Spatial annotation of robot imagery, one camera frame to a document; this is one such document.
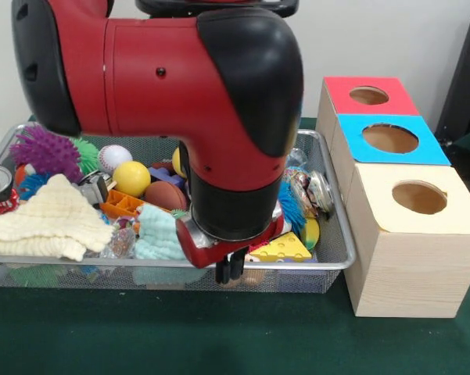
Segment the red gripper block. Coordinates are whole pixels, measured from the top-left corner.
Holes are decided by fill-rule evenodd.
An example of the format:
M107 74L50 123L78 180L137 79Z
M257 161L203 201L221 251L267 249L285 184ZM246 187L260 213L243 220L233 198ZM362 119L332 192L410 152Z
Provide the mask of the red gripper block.
M196 268L202 269L216 263L215 281L227 284L238 280L244 270L245 250L249 246L270 241L283 233L285 218L279 213L268 228L254 238L244 241L224 241L205 234L190 214L176 219L176 231L185 258Z

